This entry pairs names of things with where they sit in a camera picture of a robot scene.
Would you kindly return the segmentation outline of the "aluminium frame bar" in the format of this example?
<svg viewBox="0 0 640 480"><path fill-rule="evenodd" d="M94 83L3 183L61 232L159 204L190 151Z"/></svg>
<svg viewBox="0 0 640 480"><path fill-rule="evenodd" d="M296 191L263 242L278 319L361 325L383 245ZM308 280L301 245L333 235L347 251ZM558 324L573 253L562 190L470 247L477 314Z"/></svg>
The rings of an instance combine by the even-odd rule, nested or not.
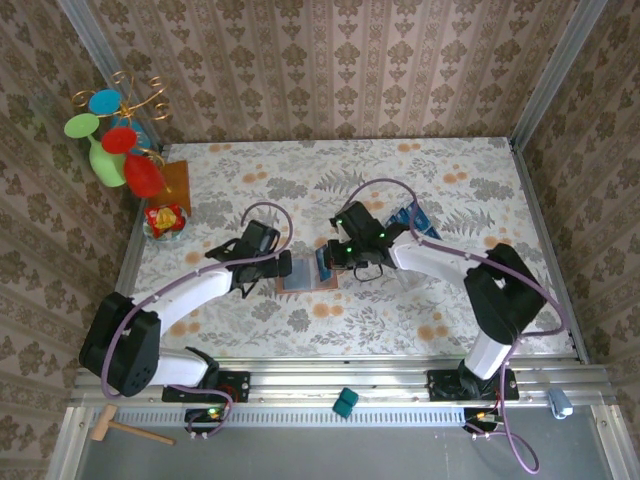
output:
<svg viewBox="0 0 640 480"><path fill-rule="evenodd" d="M632 480L627 465L625 427L617 405L592 405L591 412L612 480Z"/></svg>
<svg viewBox="0 0 640 480"><path fill-rule="evenodd" d="M66 410L45 480L75 480L93 414L91 407Z"/></svg>

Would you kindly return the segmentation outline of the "red snack packet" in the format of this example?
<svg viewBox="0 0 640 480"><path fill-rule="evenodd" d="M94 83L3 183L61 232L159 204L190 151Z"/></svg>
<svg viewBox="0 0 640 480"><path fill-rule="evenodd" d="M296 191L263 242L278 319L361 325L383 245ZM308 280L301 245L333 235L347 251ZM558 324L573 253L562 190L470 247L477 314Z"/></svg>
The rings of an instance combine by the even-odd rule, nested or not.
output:
<svg viewBox="0 0 640 480"><path fill-rule="evenodd" d="M154 238L159 238L167 231L182 231L185 227L185 217L177 204L149 207L144 213Z"/></svg>

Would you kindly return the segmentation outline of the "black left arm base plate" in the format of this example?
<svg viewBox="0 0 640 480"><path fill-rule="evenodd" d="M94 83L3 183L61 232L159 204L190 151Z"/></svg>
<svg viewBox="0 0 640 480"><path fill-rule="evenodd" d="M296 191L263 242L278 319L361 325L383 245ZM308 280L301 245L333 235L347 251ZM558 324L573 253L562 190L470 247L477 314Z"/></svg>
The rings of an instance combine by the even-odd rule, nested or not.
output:
<svg viewBox="0 0 640 480"><path fill-rule="evenodd" d="M215 389L228 394L234 403L247 403L250 393L251 375L247 371L221 370L216 380L209 378L197 387ZM172 387L164 387L162 401L166 403L220 403L226 399L219 394L188 393Z"/></svg>

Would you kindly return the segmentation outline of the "brown wooden board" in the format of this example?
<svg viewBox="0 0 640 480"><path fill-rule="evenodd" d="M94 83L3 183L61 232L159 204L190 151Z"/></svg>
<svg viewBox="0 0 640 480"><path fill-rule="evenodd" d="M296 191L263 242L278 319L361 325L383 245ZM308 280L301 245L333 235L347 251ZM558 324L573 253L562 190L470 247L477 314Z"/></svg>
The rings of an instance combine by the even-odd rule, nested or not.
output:
<svg viewBox="0 0 640 480"><path fill-rule="evenodd" d="M154 200L156 205L177 204L191 215L189 169L186 160L167 163L161 170L170 191L164 190Z"/></svg>

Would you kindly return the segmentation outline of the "small black controller board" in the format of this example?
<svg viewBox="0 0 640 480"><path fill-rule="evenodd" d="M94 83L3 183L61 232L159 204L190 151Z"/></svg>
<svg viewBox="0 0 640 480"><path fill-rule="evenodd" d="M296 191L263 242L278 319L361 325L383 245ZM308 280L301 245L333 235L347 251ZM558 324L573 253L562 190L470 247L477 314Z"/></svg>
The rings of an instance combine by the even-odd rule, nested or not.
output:
<svg viewBox="0 0 640 480"><path fill-rule="evenodd" d="M504 425L497 409L464 408L463 429L471 434L494 432Z"/></svg>
<svg viewBox="0 0 640 480"><path fill-rule="evenodd" d="M227 420L227 407L207 407L202 409L188 409L185 412L185 430L191 437L212 436Z"/></svg>

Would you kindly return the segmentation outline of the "light blue plastic clip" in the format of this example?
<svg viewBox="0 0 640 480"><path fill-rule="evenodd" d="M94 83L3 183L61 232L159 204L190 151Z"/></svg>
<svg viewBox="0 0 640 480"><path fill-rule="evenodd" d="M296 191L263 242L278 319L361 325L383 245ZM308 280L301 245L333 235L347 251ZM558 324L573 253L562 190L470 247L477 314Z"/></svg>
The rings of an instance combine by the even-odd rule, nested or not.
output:
<svg viewBox="0 0 640 480"><path fill-rule="evenodd" d="M550 388L548 390L548 401L551 412L557 420L564 420L573 414L573 404L563 389L558 387Z"/></svg>

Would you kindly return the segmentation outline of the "blue plastic wine glass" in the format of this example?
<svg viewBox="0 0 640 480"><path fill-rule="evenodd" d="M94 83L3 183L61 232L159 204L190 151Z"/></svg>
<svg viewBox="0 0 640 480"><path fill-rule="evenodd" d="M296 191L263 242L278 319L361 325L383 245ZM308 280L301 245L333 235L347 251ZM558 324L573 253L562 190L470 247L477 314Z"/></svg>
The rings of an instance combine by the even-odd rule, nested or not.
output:
<svg viewBox="0 0 640 480"><path fill-rule="evenodd" d="M151 146L151 140L143 127L134 119L133 110L117 90L103 89L89 99L89 111L110 119L110 127L104 134L102 145L108 153L141 154Z"/></svg>

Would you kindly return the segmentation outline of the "small brown box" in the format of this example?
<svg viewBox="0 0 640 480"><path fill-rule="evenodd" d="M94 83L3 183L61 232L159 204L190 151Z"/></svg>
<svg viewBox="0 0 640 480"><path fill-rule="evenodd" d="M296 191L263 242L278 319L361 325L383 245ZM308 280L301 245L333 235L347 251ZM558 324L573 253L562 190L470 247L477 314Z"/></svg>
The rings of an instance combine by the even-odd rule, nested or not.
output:
<svg viewBox="0 0 640 480"><path fill-rule="evenodd" d="M338 278L335 273L331 280L324 283L319 281L315 257L294 258L292 273L284 278L278 278L276 281L278 295L330 291L337 288Z"/></svg>

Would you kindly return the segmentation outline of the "green plastic wine glass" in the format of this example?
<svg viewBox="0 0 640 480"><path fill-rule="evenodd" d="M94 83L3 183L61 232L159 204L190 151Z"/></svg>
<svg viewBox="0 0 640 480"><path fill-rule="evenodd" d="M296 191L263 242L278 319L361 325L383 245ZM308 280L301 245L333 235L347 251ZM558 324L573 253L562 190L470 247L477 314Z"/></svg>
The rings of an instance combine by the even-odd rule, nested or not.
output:
<svg viewBox="0 0 640 480"><path fill-rule="evenodd" d="M124 177L124 154L108 153L94 134L100 127L100 118L92 113L82 113L69 119L64 133L72 139L87 139L90 142L89 163L98 179L110 188L126 183Z"/></svg>

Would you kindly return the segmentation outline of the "wooden mallet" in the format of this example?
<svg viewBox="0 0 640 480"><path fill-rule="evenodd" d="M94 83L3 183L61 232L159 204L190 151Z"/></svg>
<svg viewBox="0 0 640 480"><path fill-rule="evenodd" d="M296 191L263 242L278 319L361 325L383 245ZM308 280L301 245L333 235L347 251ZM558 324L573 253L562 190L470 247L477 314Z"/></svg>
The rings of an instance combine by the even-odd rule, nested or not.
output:
<svg viewBox="0 0 640 480"><path fill-rule="evenodd" d="M176 440L157 433L153 433L138 427L129 426L115 420L118 407L114 404L107 404L101 410L98 419L89 434L89 438L93 441L101 442L105 439L110 430L119 430L144 439L159 442L164 445L175 446Z"/></svg>

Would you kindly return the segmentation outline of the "small teal box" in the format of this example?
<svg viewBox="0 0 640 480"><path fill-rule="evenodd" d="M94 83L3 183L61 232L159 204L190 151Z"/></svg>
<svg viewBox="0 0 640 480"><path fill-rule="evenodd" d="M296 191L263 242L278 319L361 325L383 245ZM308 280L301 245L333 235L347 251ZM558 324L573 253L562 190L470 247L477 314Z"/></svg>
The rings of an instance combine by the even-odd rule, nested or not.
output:
<svg viewBox="0 0 640 480"><path fill-rule="evenodd" d="M332 411L343 419L351 416L359 400L359 395L350 388L343 388L333 404Z"/></svg>

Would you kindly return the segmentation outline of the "clear acrylic card stand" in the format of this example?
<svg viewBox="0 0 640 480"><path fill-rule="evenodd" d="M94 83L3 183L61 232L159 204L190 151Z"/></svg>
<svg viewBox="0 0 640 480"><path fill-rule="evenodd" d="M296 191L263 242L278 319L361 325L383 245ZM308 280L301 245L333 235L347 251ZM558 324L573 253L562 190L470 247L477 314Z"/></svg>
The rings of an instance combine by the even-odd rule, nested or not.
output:
<svg viewBox="0 0 640 480"><path fill-rule="evenodd" d="M385 227L390 227L392 224L397 223L396 220L395 220L395 217L394 217L395 213L390 215L388 217L388 219L385 221L385 223L384 223ZM420 234L422 234L423 236L427 236L427 235L425 235L423 233L424 230L417 230L416 228L415 228L415 230L417 232L419 232ZM403 289L405 291L410 291L410 290L413 290L415 288L422 288L427 284L427 276L424 275L424 274L421 274L419 272L414 272L414 271L397 270L396 271L396 278L398 279L400 285L403 287Z"/></svg>

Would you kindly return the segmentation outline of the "aluminium table side rail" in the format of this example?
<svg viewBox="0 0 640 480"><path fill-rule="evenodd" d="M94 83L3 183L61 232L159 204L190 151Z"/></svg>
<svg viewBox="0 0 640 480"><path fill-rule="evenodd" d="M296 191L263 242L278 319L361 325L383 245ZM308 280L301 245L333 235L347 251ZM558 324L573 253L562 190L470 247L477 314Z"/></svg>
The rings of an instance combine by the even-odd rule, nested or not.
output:
<svg viewBox="0 0 640 480"><path fill-rule="evenodd" d="M144 248L144 235L142 223L144 208L150 198L139 198L141 202L135 210L135 220L133 223L129 242L125 251L124 260L116 282L115 290L125 296L133 293L135 286L135 276L141 265L141 255Z"/></svg>

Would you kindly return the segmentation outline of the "aluminium corner post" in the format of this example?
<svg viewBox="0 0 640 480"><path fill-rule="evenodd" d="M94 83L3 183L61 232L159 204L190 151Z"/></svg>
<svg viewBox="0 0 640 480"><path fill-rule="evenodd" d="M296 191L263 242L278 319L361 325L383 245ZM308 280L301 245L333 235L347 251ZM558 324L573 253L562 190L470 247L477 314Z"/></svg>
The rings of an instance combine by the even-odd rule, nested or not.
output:
<svg viewBox="0 0 640 480"><path fill-rule="evenodd" d="M134 119L149 136L151 146L148 148L160 154L162 142L156 124L167 119L170 114L169 103L161 99L169 81L161 76L149 77L145 82L139 81L135 72L116 58L115 49L110 46L96 16L91 12L88 0L57 2L106 82L104 88L81 90L73 96L72 102L79 107L88 108L89 99L94 93L103 89L117 90L133 110Z"/></svg>
<svg viewBox="0 0 640 480"><path fill-rule="evenodd" d="M510 137L514 150L530 141L607 3L579 1Z"/></svg>

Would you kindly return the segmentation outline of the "aluminium rail beam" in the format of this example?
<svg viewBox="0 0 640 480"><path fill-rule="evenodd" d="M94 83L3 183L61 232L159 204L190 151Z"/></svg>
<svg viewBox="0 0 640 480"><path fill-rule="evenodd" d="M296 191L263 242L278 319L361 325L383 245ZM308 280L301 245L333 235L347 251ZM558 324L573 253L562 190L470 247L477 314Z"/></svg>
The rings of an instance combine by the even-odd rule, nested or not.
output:
<svg viewBox="0 0 640 480"><path fill-rule="evenodd" d="M429 404L430 370L453 369L456 359L422 357L341 359L230 359L223 370L248 371L248 405L328 407L339 391L348 387L366 407ZM548 390L562 389L577 406L611 405L615 392L607 372L561 358L517 358L511 369L519 399L510 406L546 406Z"/></svg>

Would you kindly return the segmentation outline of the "clear glass bowl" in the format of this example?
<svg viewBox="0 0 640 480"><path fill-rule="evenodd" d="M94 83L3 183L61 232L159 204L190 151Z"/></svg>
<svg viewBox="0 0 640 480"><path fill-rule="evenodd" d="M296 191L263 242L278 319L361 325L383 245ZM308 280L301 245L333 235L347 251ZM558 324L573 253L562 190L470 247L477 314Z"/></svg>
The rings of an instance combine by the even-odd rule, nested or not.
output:
<svg viewBox="0 0 640 480"><path fill-rule="evenodd" d="M154 238L151 232L151 228L147 223L146 217L145 217L145 213L143 216L143 224L142 224L142 231L144 236L151 241L155 241L155 242L160 242L160 243L167 243L167 242L177 242L178 240L181 239L181 237L183 236L185 230L186 230L186 226L188 223L188 215L185 212L185 210L183 208L182 209L182 214L185 217L186 223L185 223L185 227L182 231L167 231L165 232L162 236L160 236L159 238Z"/></svg>

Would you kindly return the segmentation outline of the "red plastic wine glass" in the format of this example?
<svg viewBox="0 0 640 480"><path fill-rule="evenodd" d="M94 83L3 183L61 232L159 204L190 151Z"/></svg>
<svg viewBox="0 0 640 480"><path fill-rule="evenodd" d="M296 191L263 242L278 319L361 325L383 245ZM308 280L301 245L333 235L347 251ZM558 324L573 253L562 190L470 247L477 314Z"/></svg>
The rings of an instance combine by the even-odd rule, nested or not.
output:
<svg viewBox="0 0 640 480"><path fill-rule="evenodd" d="M131 127L114 127L101 140L110 154L124 154L123 173L127 185L139 198L151 198L167 188L161 168L166 165L162 156L138 144L136 131Z"/></svg>

